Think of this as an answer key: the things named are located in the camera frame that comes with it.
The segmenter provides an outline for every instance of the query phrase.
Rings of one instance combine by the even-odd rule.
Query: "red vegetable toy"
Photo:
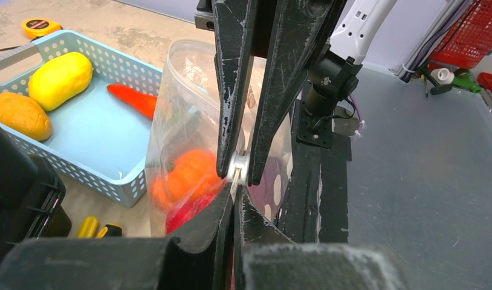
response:
[[[166,234],[175,231],[186,222],[194,218],[200,211],[208,207],[216,197],[217,192],[189,200],[181,208],[174,208],[166,216]]]
[[[120,83],[108,85],[107,90],[121,101],[132,106],[148,119],[154,119],[155,104],[157,103],[156,96],[138,92]]]

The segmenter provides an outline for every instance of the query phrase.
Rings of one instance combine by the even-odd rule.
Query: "yellow potato toy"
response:
[[[93,76],[91,61],[82,53],[67,53],[40,67],[29,81],[29,97],[45,111],[84,91]]]

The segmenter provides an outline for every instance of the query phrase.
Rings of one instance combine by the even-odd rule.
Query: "black case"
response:
[[[65,193],[50,163],[20,152],[0,128],[0,262],[24,239],[68,235]]]

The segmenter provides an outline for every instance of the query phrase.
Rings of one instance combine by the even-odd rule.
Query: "blue plastic basket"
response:
[[[146,191],[144,161],[152,123],[106,87],[122,83],[158,95],[162,70],[74,31],[61,30],[0,56],[0,71],[35,54],[45,63],[72,51],[91,60],[93,79],[84,92],[48,113],[52,136],[40,143],[0,125],[27,153],[47,158],[58,172],[132,207]],[[27,95],[28,80],[40,66],[0,83],[0,93]]]

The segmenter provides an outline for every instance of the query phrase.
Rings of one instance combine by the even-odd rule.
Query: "clear plastic bag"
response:
[[[164,236],[205,208],[225,181],[216,174],[219,93],[215,47],[199,40],[174,41],[164,63],[146,155],[151,232]],[[256,59],[237,151],[247,149],[265,62]],[[249,187],[255,206],[273,220],[292,170],[288,117],[274,137],[262,182]]]

